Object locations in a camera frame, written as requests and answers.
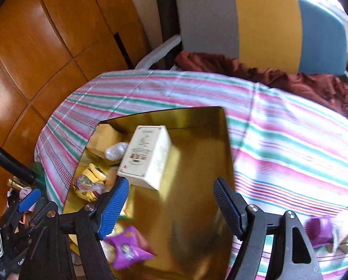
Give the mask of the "wooden wardrobe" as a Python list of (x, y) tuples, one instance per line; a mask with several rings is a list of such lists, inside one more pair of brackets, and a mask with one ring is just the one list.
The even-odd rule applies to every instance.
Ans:
[(94, 78), (151, 50), (132, 0), (5, 0), (0, 6), (0, 146), (45, 169), (64, 205), (94, 127), (116, 107), (91, 104)]

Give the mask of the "white cream tea box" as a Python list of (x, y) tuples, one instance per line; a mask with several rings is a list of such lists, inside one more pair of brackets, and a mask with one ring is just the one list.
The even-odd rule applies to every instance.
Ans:
[(117, 175), (131, 185), (158, 190), (171, 148), (164, 125), (139, 125), (129, 142)]

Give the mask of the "gold tin box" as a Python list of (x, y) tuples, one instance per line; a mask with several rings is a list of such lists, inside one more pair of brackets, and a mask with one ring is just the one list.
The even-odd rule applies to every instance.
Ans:
[(154, 258), (114, 272), (117, 279), (225, 279), (232, 234), (214, 199), (222, 177), (233, 186), (230, 141), (223, 108), (198, 107), (143, 112), (107, 119), (123, 140), (139, 125), (164, 125), (171, 139), (157, 190), (131, 186), (126, 217), (117, 233), (134, 226)]

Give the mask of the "white plastic bag ball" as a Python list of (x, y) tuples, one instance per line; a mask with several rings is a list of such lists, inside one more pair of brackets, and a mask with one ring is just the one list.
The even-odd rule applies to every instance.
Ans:
[(118, 142), (115, 145), (112, 145), (111, 147), (107, 147), (104, 151), (104, 155), (107, 160), (110, 161), (118, 161), (122, 160), (129, 143), (128, 142)]

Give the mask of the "cream sock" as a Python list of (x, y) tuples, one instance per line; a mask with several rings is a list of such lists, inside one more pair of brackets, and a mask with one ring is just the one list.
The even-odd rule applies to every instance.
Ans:
[(331, 253), (335, 253), (340, 244), (348, 237), (348, 211), (339, 212), (331, 218), (333, 243)]

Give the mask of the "black rolled mat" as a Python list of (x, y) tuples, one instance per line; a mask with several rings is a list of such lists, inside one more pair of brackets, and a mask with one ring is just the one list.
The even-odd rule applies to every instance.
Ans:
[(156, 0), (161, 25), (162, 44), (158, 51), (159, 65), (164, 62), (166, 70), (176, 70), (175, 57), (183, 50), (176, 0)]

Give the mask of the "striped bed cover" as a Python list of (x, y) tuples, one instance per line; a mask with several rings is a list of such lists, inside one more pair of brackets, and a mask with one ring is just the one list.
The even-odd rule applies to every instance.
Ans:
[(248, 202), (292, 210), (304, 224), (348, 211), (348, 119), (317, 103), (240, 78), (164, 70), (104, 73), (88, 96), (94, 107), (115, 104), (109, 118), (220, 106), (236, 190)]

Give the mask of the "dark red blanket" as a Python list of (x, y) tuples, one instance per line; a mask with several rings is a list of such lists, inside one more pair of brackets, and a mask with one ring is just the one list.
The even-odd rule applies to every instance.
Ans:
[(188, 51), (182, 51), (175, 57), (175, 65), (184, 71), (217, 73), (278, 88), (318, 103), (348, 119), (348, 84), (334, 75), (289, 74), (273, 68), (249, 68), (236, 58)]

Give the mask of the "purple snack packet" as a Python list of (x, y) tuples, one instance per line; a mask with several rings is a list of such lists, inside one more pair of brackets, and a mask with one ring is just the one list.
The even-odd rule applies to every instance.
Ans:
[(333, 243), (333, 224), (329, 215), (309, 218), (304, 229), (314, 249)]
[(155, 257), (147, 240), (134, 226), (127, 227), (122, 233), (115, 236), (106, 236), (104, 242), (114, 248), (112, 260), (114, 270), (126, 269)]

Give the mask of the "yellow sponge block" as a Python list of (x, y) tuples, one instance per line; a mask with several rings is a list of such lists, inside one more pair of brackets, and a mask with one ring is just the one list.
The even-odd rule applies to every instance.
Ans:
[(91, 135), (86, 148), (96, 156), (105, 159), (105, 150), (123, 139), (123, 134), (109, 124), (100, 124)]

